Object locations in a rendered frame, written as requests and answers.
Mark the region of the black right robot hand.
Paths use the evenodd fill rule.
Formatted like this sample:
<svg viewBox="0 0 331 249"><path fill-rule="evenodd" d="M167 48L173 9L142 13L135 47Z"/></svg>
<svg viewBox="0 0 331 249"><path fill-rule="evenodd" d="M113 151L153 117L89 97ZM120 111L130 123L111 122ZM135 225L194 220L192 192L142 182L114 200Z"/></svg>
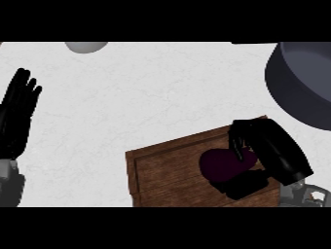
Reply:
<svg viewBox="0 0 331 249"><path fill-rule="evenodd" d="M238 172L210 183L234 200L262 190L269 177L290 186L313 174L300 145L272 119L234 120L229 149L228 167Z"/></svg>

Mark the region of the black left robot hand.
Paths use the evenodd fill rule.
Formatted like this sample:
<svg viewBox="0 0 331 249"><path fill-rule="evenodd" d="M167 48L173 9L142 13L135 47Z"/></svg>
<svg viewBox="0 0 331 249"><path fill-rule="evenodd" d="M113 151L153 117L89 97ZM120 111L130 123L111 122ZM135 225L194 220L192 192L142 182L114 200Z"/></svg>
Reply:
<svg viewBox="0 0 331 249"><path fill-rule="evenodd" d="M26 151L40 93L36 78L27 69L20 68L0 103L0 160L15 160Z"/></svg>

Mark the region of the dark purple eggplant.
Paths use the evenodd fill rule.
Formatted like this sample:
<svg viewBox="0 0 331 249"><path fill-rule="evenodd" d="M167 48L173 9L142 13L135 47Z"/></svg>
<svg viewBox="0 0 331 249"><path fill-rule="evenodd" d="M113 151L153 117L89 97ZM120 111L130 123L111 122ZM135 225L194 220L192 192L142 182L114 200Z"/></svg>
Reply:
<svg viewBox="0 0 331 249"><path fill-rule="evenodd" d="M249 171L257 162L257 156L249 148L243 148L244 160L238 160L231 149L207 150L198 160L200 172L212 182L229 181L235 176Z"/></svg>

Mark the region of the dark grey pot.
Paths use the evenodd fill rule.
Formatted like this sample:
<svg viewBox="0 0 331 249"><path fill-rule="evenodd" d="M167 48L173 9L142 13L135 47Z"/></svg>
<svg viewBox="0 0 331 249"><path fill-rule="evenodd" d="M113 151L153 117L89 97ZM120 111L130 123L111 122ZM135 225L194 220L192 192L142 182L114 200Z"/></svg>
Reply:
<svg viewBox="0 0 331 249"><path fill-rule="evenodd" d="M285 112L306 125L331 131L331 42L280 42L265 82Z"/></svg>

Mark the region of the brown wooden tray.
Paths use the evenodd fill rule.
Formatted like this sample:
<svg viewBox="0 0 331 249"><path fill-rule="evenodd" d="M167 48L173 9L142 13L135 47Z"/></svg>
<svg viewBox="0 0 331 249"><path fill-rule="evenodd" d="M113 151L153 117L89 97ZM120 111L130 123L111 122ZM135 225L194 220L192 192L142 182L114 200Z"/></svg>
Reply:
<svg viewBox="0 0 331 249"><path fill-rule="evenodd" d="M176 140L126 152L133 207L277 207L280 183L232 200L201 176L198 159L209 149L229 146L222 126Z"/></svg>

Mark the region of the pale grey round object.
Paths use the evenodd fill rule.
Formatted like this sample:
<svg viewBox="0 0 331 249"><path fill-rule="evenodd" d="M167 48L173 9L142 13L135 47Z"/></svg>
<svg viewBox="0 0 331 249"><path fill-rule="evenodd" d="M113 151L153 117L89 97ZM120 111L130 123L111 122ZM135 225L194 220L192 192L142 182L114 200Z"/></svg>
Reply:
<svg viewBox="0 0 331 249"><path fill-rule="evenodd" d="M95 53L107 46L107 42L67 42L65 45L74 53Z"/></svg>

